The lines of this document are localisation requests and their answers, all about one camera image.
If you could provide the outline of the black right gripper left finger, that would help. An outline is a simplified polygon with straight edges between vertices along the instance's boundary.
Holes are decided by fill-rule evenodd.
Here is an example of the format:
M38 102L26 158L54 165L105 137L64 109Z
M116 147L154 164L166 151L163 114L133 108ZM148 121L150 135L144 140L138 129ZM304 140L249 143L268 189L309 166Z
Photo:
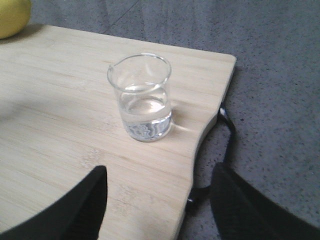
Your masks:
M5 231L2 240L96 240L107 208L107 168L96 166L51 206Z

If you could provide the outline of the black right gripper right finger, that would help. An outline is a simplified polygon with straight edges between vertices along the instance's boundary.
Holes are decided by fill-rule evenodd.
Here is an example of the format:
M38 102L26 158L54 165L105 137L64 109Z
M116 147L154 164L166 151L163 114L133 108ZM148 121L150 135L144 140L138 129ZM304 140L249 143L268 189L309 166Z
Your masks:
M318 240L320 230L280 207L224 163L212 171L210 205L223 240Z

